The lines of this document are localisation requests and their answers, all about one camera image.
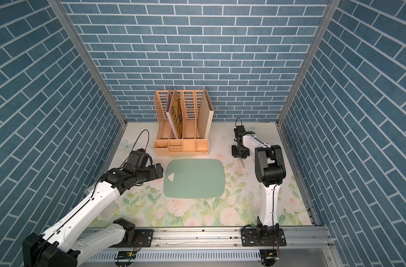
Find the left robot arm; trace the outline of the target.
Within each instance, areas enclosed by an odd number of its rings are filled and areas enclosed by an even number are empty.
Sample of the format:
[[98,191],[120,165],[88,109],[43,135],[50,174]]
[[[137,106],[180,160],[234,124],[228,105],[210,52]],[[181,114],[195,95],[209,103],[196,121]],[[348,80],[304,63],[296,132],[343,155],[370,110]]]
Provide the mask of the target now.
[[103,174],[94,190],[73,210],[42,234],[30,234],[22,243],[26,267],[78,267],[101,251],[116,248],[149,248],[153,230],[137,230],[134,223],[116,219],[86,238],[89,224],[130,188],[163,177],[161,164],[129,169],[113,168]]

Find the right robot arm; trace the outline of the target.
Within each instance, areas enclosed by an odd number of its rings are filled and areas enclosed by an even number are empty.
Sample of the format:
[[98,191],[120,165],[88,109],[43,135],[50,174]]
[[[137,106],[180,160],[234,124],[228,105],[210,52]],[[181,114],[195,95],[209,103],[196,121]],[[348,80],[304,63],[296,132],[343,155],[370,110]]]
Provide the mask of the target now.
[[280,232],[277,199],[286,177],[282,148],[260,141],[255,132],[246,131],[244,125],[235,126],[234,134],[236,144],[231,147],[232,156],[243,160],[254,157],[255,176],[264,189],[262,207],[257,216],[257,235],[260,239],[274,237]]

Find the green cutting board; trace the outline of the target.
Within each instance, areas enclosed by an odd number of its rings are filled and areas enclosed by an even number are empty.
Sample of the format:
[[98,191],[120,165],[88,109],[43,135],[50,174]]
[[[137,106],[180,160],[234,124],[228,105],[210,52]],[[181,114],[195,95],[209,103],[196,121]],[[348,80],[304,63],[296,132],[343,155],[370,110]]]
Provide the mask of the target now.
[[224,191],[225,170],[220,160],[178,159],[168,164],[163,182],[168,198],[209,199]]

